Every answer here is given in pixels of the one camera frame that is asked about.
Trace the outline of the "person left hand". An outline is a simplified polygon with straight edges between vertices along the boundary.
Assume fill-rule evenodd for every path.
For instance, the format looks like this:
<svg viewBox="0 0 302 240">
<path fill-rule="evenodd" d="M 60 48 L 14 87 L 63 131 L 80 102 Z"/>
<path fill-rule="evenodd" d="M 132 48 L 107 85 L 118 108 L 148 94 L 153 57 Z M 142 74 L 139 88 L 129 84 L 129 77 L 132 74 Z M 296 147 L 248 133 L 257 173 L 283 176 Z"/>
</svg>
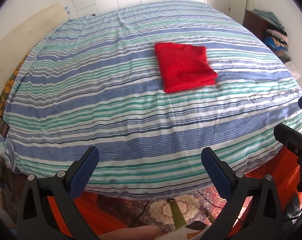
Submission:
<svg viewBox="0 0 302 240">
<path fill-rule="evenodd" d="M 102 240 L 146 240 L 155 239 L 160 233 L 158 226 L 147 225 L 137 228 L 123 228 L 104 233 L 98 237 Z"/>
</svg>

